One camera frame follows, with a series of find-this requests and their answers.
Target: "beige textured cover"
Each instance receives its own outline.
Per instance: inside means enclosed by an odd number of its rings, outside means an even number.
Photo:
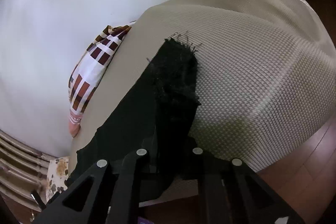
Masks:
[[[261,170],[307,140],[335,107],[336,50],[304,0],[170,0],[126,36],[73,140],[70,170],[174,33],[198,49],[202,105],[190,135],[217,157]]]

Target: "white wall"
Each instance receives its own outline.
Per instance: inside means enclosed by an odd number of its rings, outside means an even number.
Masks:
[[[0,129],[43,152],[69,154],[68,79],[107,25],[166,0],[0,0]]]

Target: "round metal bolt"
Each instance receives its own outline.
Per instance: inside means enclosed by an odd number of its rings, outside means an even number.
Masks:
[[[107,161],[106,160],[99,160],[97,161],[97,166],[98,167],[104,167],[107,165]]]
[[[201,154],[203,154],[203,149],[199,148],[199,147],[195,147],[193,149],[193,153],[196,154],[196,155],[201,155]]]
[[[143,156],[147,153],[147,150],[146,149],[138,149],[137,152],[136,152],[139,156]]]
[[[232,164],[235,166],[240,166],[243,164],[243,162],[240,159],[233,159]]]

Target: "black cloth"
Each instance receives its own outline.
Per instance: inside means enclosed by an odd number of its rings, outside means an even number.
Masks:
[[[182,146],[199,105],[195,95],[196,74],[194,49],[172,38],[165,39],[90,143],[77,151],[77,165],[67,185],[97,160],[122,160],[149,138],[157,147],[150,155],[157,159],[155,165],[160,176],[155,181],[143,183],[140,201],[161,195],[179,170]]]

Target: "checkered fabric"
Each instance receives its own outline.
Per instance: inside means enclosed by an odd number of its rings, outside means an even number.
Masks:
[[[69,131],[74,137],[80,129],[83,113],[98,87],[107,66],[131,26],[107,26],[92,42],[74,68],[68,83],[70,118]]]

